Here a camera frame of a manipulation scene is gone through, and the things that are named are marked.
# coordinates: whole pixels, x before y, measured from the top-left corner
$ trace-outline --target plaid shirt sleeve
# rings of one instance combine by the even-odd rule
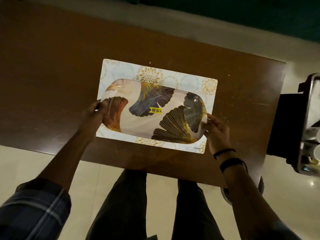
[[[23,183],[0,207],[0,239],[58,239],[70,210],[62,186],[42,178]]]

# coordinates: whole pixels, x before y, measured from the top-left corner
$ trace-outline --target black thread wristband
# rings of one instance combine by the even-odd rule
[[[220,170],[223,173],[228,167],[234,166],[234,165],[239,165],[242,164],[245,166],[246,171],[248,172],[247,165],[245,164],[244,161],[242,161],[240,158],[229,158],[228,160],[224,161],[220,165]]]
[[[221,150],[221,151],[218,151],[218,152],[214,153],[213,157],[214,157],[215,160],[217,160],[217,157],[218,157],[220,154],[225,153],[225,152],[230,152],[230,151],[236,152],[236,150],[233,149],[233,148],[227,148],[227,149],[224,149],[224,150]]]

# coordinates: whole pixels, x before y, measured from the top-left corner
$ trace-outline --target yellow price tag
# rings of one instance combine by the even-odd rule
[[[155,114],[161,114],[162,113],[162,109],[161,108],[153,108],[153,107],[149,107],[151,110],[149,111],[149,113],[155,113]]]

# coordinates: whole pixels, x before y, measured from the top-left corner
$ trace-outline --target table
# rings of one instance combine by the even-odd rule
[[[102,60],[218,80],[213,114],[258,183],[285,64],[26,1],[0,4],[0,144],[56,154],[96,100]],[[82,160],[226,184],[208,147],[187,153],[97,138]]]

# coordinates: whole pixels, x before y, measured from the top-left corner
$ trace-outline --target pants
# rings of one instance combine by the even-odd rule
[[[86,240],[143,240],[146,233],[145,172],[125,169],[99,210]],[[178,180],[172,240],[223,240],[203,194],[195,182]]]

